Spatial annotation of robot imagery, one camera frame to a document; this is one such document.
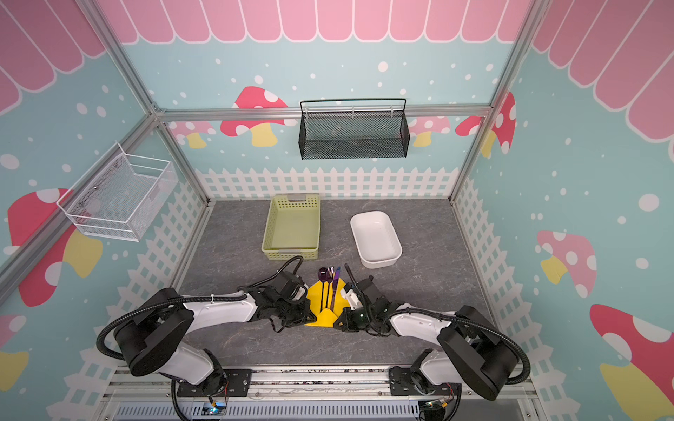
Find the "yellow paper napkin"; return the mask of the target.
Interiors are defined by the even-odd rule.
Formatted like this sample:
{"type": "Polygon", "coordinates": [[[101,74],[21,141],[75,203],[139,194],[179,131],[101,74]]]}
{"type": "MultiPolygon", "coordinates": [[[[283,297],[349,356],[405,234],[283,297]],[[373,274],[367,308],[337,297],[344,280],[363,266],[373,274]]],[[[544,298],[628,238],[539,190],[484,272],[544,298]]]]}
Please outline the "yellow paper napkin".
{"type": "Polygon", "coordinates": [[[310,300],[310,310],[316,316],[317,320],[307,323],[308,326],[332,328],[338,317],[342,315],[344,309],[349,308],[348,301],[342,296],[344,280],[338,281],[337,287],[333,287],[333,282],[316,282],[307,292],[307,298],[310,300]]]}

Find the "purple spoon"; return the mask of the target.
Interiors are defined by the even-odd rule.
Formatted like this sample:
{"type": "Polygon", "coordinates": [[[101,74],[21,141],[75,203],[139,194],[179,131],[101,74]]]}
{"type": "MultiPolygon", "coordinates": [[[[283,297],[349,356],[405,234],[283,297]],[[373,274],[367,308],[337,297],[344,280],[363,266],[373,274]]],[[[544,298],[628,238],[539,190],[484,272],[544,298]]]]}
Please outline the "purple spoon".
{"type": "Polygon", "coordinates": [[[319,311],[323,312],[325,306],[325,289],[329,281],[329,268],[324,267],[319,269],[319,284],[321,285],[321,303],[319,304],[319,311]]]}

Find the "purple knife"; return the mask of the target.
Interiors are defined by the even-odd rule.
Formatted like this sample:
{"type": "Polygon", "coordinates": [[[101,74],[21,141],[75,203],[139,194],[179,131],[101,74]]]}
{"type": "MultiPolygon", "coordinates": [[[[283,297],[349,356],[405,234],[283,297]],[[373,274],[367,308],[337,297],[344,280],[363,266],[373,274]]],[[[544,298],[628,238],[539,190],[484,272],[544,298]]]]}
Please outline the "purple knife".
{"type": "Polygon", "coordinates": [[[332,312],[335,310],[336,296],[337,296],[337,292],[338,292],[338,289],[339,289],[339,282],[340,282],[340,271],[341,271],[341,268],[337,267],[336,270],[335,270],[335,273],[333,273],[332,296],[331,296],[331,302],[330,302],[330,310],[332,312]]]}

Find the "purple fork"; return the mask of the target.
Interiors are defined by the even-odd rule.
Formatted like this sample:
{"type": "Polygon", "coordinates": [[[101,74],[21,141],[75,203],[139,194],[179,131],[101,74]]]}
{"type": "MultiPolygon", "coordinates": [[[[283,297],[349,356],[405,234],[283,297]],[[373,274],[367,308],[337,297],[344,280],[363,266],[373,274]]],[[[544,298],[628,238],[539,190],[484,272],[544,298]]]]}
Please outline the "purple fork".
{"type": "Polygon", "coordinates": [[[328,284],[326,285],[325,289],[325,309],[330,309],[330,302],[331,302],[331,296],[332,296],[332,281],[333,281],[333,273],[335,273],[335,268],[334,267],[329,267],[330,275],[329,275],[329,281],[328,284]]]}

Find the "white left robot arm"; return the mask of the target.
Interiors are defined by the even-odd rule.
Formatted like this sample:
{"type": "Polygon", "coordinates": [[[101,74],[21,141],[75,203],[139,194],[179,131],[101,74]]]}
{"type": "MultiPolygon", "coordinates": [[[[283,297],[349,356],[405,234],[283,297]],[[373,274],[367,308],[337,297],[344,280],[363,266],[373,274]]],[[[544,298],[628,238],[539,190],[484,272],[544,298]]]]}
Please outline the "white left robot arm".
{"type": "Polygon", "coordinates": [[[210,296],[182,296],[166,288],[112,321],[97,338],[97,348],[124,361],[134,376],[160,374],[217,395],[227,386],[225,370],[211,351],[190,346],[184,337],[207,327],[259,320],[278,321],[285,329],[313,323],[317,316],[303,285],[210,296]]]}

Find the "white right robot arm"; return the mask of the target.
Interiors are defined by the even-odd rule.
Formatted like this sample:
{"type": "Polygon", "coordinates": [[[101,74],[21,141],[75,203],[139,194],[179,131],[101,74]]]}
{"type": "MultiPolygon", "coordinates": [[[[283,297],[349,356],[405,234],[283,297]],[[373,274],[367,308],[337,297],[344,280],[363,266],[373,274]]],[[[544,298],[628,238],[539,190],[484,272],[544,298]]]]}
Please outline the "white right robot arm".
{"type": "Polygon", "coordinates": [[[431,395],[438,389],[465,385],[494,401],[504,386],[520,384],[531,373],[526,352],[468,305],[457,312],[433,312],[409,303],[346,308],[333,327],[377,337],[411,337],[433,346],[410,367],[390,369],[393,395],[411,391],[431,395]]]}

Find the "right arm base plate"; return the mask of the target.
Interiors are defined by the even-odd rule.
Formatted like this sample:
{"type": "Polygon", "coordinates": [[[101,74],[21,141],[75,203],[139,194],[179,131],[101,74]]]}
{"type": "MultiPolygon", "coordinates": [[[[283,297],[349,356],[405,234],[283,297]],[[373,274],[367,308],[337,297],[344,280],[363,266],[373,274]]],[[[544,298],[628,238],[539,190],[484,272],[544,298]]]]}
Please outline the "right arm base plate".
{"type": "Polygon", "coordinates": [[[460,389],[459,383],[434,385],[419,370],[394,366],[389,369],[388,381],[392,396],[451,396],[460,389]]]}

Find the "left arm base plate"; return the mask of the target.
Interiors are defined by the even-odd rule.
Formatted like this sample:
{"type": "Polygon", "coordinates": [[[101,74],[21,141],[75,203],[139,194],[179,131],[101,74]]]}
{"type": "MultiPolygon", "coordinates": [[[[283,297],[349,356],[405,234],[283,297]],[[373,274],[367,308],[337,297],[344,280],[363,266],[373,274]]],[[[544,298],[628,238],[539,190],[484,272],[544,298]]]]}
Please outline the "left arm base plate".
{"type": "Polygon", "coordinates": [[[194,398],[247,397],[252,382],[253,370],[249,368],[226,368],[209,375],[202,383],[192,385],[181,382],[177,396],[194,398]]]}

